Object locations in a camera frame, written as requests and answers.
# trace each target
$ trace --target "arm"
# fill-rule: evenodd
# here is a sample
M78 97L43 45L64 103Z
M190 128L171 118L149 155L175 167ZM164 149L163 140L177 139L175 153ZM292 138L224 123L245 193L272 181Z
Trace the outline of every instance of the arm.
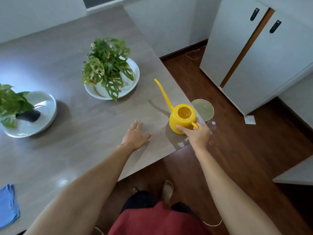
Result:
M197 120L199 130L176 126L188 137L202 167L214 203L231 235L281 235L270 218L230 179L207 151L211 131Z
M25 235L91 234L127 159L151 137L151 134L142 136L141 128L142 123L132 123L122 144L105 160L70 183L47 205Z

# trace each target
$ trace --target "blue cloth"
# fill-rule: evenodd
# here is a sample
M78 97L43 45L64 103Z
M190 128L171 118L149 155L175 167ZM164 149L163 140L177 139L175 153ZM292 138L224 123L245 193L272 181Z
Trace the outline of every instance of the blue cloth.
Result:
M14 185L8 184L0 189L0 228L13 223L20 216L14 194Z

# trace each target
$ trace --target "bare foot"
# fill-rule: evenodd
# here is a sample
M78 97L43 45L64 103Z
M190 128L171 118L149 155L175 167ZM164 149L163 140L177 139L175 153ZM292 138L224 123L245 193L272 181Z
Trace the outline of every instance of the bare foot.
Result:
M133 192L133 195L134 195L138 192L138 189L137 189L137 187L134 187L131 191Z
M173 183L169 180L166 180L163 185L161 200L163 200L168 205L170 204L170 198L172 197L173 190Z

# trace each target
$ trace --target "cabinet door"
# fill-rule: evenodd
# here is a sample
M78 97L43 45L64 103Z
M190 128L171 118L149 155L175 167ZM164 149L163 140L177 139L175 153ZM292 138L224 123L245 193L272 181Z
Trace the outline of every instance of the cabinet door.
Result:
M256 8L259 12L251 21ZM200 65L217 86L220 86L267 9L256 0L222 0Z
M312 62L313 29L275 11L222 90L248 114Z

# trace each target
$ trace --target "brown floor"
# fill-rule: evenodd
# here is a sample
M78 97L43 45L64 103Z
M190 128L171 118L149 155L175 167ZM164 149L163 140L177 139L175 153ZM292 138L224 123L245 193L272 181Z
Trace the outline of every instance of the brown floor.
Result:
M204 48L189 53L197 58ZM225 172L268 214L283 235L313 234L272 178L313 154L313 144L286 118L276 101L252 112L256 125L243 116L199 69L201 59L181 55L164 64L190 101L206 99L215 108L213 145L209 150ZM108 232L131 195L131 189L160 197L165 179L174 183L171 202L182 201L206 223L217 224L219 213L190 145L118 182L103 208L98 227ZM212 234L228 234L225 225L209 228Z

